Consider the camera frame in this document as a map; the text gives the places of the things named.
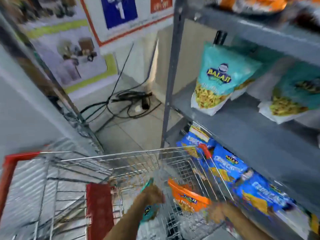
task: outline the tiled floor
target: tiled floor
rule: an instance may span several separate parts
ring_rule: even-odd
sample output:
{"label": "tiled floor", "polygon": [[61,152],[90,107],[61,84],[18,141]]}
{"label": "tiled floor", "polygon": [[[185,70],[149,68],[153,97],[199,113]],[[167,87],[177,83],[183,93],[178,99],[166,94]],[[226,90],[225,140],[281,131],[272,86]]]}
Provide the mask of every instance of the tiled floor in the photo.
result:
{"label": "tiled floor", "polygon": [[[123,77],[123,79],[119,80],[116,91],[128,89],[134,85],[135,82],[131,78]],[[114,84],[101,88],[95,93],[79,99],[75,102],[75,105],[79,110],[81,110],[92,103],[105,101],[107,100],[108,96],[110,96],[113,87]],[[154,96],[151,97],[150,109],[153,109],[159,103],[160,102]],[[128,103],[125,102],[111,103],[110,109],[112,112],[117,113],[127,104]],[[87,117],[97,108],[86,111],[84,113],[84,117]],[[160,148],[161,143],[164,109],[164,105],[161,104],[153,112],[139,119],[115,118],[103,129],[99,130],[96,135],[107,154],[158,149]],[[120,116],[125,117],[126,115],[127,111],[120,113]],[[106,120],[111,117],[112,115],[110,112],[105,110],[101,116],[89,123],[89,126],[95,132],[106,122]],[[175,125],[180,119],[181,116],[176,111],[171,110],[168,129]]]}

